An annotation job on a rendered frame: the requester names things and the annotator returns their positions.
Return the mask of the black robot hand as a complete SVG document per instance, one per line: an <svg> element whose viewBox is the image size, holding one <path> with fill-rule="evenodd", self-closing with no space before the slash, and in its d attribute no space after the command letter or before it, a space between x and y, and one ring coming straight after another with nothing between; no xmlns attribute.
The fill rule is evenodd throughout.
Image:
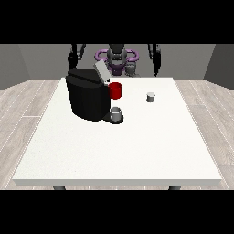
<svg viewBox="0 0 234 234"><path fill-rule="evenodd" d="M154 75L157 76L159 69L161 68L161 54L155 53L153 55Z"/></svg>
<svg viewBox="0 0 234 234"><path fill-rule="evenodd" d="M69 63L69 69L76 68L78 64L78 55L73 52L70 52L68 55L68 63Z"/></svg>

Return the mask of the pale grey machine lid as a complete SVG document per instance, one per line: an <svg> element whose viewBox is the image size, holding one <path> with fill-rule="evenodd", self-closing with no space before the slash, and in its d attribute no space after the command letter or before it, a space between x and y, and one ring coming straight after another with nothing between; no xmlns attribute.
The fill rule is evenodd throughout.
<svg viewBox="0 0 234 234"><path fill-rule="evenodd" d="M103 60L100 60L98 62L96 62L93 67L96 69L96 71L98 72L101 80L103 83L106 83L110 77L111 77L111 74L110 72L108 71L105 63Z"/></svg>

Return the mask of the black coffee machine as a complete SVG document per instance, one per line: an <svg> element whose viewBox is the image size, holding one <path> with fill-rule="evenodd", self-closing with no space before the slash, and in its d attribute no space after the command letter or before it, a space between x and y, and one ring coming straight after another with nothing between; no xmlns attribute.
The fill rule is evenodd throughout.
<svg viewBox="0 0 234 234"><path fill-rule="evenodd" d="M73 113L83 120L98 122L104 120L112 124L109 84L104 84L95 69L70 69L66 76L70 105Z"/></svg>

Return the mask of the red pod holder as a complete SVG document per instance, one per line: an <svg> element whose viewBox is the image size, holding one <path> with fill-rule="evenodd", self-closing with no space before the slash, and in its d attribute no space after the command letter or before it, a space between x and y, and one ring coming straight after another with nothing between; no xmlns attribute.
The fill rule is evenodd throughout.
<svg viewBox="0 0 234 234"><path fill-rule="evenodd" d="M122 97L122 84L119 82L112 82L109 84L110 98L118 100Z"/></svg>

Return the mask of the small grey cup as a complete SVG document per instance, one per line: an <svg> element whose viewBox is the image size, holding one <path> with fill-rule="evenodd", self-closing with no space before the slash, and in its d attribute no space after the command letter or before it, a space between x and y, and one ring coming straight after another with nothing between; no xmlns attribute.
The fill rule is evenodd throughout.
<svg viewBox="0 0 234 234"><path fill-rule="evenodd" d="M122 110L119 107L110 108L111 119L118 122L122 118Z"/></svg>

